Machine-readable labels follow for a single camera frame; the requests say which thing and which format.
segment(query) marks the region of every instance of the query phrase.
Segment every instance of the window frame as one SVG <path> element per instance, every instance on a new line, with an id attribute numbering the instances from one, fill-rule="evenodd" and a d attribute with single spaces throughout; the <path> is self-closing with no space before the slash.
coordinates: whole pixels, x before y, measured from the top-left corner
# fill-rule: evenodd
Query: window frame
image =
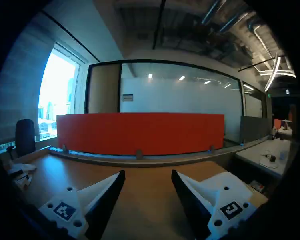
<path id="1" fill-rule="evenodd" d="M 77 82 L 78 82 L 80 73 L 82 72 L 81 65 L 82 65 L 82 63 L 85 64 L 85 62 L 80 60 L 80 58 L 76 57 L 74 54 L 72 54 L 70 51 L 68 51 L 66 48 L 64 48 L 62 45 L 60 45 L 58 43 L 54 44 L 54 47 L 51 50 L 51 53 L 62 58 L 65 61 L 69 62 L 70 64 L 73 64 L 76 66 L 76 69 L 74 72 L 74 78 L 73 78 L 74 81 L 72 83 L 72 93 L 71 93 L 72 95 L 71 95 L 71 101 L 70 101 L 70 114 L 74 114 L 75 113 L 75 102 L 76 102 L 76 91 L 78 91 Z M 48 138 L 55 138 L 57 136 L 58 136 L 58 134 L 40 138 L 40 133 L 39 133 L 39 139 L 37 141 L 39 142 L 39 141 L 46 140 Z"/>
<path id="2" fill-rule="evenodd" d="M 197 69 L 201 69 L 201 70 L 205 70 L 205 71 L 210 71 L 213 73 L 217 73 L 223 76 L 226 76 L 228 78 L 231 78 L 233 80 L 236 80 L 239 84 L 239 86 L 241 86 L 241 80 L 231 76 L 229 74 L 211 69 L 211 68 L 206 68 L 203 66 L 198 66 L 195 64 L 189 64 L 189 63 L 185 63 L 185 62 L 177 62 L 177 61 L 169 61 L 169 60 L 153 60 L 153 59 L 129 59 L 129 60 L 117 60 L 117 61 L 109 61 L 109 62 L 100 62 L 100 63 L 95 63 L 95 64 L 91 64 L 89 65 L 89 69 L 88 69 L 88 74 L 87 74 L 87 79 L 86 79 L 86 91 L 85 91 L 85 100 L 84 100 L 84 113 L 89 113 L 88 112 L 88 102 L 89 102 L 89 88 L 90 88 L 90 77 L 91 77 L 91 72 L 92 69 L 94 67 L 97 66 L 104 66 L 104 65 L 110 65 L 110 64 L 119 64 L 120 65 L 120 71 L 119 71 L 119 76 L 118 76 L 118 110 L 117 112 L 120 112 L 120 93 L 121 93 L 121 75 L 122 75 L 122 65 L 123 64 L 130 64 L 130 63 L 161 63 L 161 64 L 173 64 L 173 65 L 179 65 L 179 66 L 187 66 L 187 67 L 191 67 L 191 68 L 197 68 Z M 239 91 L 241 94 L 241 108 L 242 108 L 242 116 L 244 116 L 244 110 L 245 110 L 245 103 L 243 100 L 243 93 L 242 93 L 242 88 L 239 87 Z"/>

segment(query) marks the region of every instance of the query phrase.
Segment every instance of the white desk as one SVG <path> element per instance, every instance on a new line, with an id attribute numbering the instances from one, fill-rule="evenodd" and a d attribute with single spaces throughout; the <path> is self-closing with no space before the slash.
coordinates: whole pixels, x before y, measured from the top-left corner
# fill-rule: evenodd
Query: white desk
<path id="1" fill-rule="evenodd" d="M 278 132 L 280 134 L 292 136 L 292 129 L 291 128 L 288 128 L 287 130 L 283 130 L 283 129 L 284 129 L 283 127 L 279 128 Z"/>
<path id="2" fill-rule="evenodd" d="M 281 160 L 280 153 L 283 151 L 286 151 L 285 158 Z M 284 173 L 284 169 L 286 167 L 287 159 L 289 156 L 289 151 L 290 151 L 289 140 L 274 139 L 274 140 L 266 140 L 251 148 L 236 152 L 236 156 L 239 159 L 251 163 L 257 166 L 258 168 L 280 178 Z M 266 167 L 260 164 L 260 162 L 265 163 L 268 161 L 268 159 L 263 155 L 270 154 L 270 153 L 276 157 L 276 161 L 275 161 L 277 166 L 276 168 Z"/>

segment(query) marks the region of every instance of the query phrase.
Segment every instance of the desk divider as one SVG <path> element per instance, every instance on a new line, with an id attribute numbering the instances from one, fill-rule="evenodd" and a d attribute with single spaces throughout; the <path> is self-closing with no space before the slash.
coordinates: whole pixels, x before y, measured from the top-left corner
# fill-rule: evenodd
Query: desk divider
<path id="1" fill-rule="evenodd" d="M 97 113 L 57 116 L 58 145 L 108 155 L 169 155 L 223 147 L 224 115 Z"/>

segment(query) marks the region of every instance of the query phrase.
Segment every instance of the cable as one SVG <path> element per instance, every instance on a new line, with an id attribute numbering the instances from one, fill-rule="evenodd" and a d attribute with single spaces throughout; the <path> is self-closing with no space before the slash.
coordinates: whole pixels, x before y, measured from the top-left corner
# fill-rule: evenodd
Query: cable
<path id="1" fill-rule="evenodd" d="M 275 156 L 271 154 L 270 150 L 266 149 L 265 151 L 268 151 L 269 154 L 266 154 L 266 153 L 265 153 L 265 154 L 260 154 L 260 156 L 266 157 L 266 158 L 269 160 L 269 163 L 275 163 L 275 161 L 276 161 Z M 260 157 L 259 157 L 259 164 L 262 165 L 262 166 L 265 166 L 265 167 L 267 167 L 267 168 L 277 168 L 277 167 L 278 167 L 278 164 L 277 164 L 277 163 L 275 163 L 275 166 L 267 166 L 267 165 L 265 165 L 265 164 L 262 164 L 262 163 L 260 162 Z"/>

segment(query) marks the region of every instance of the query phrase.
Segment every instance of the recessed light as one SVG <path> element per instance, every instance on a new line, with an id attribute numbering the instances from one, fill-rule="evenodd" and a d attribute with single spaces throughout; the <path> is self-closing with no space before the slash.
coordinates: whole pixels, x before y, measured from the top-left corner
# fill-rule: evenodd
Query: recessed light
<path id="1" fill-rule="evenodd" d="M 243 86 L 245 86 L 246 88 L 249 88 L 250 90 L 253 90 L 252 87 L 250 87 L 250 86 L 248 86 L 248 85 L 246 85 L 246 84 L 244 84 Z"/>

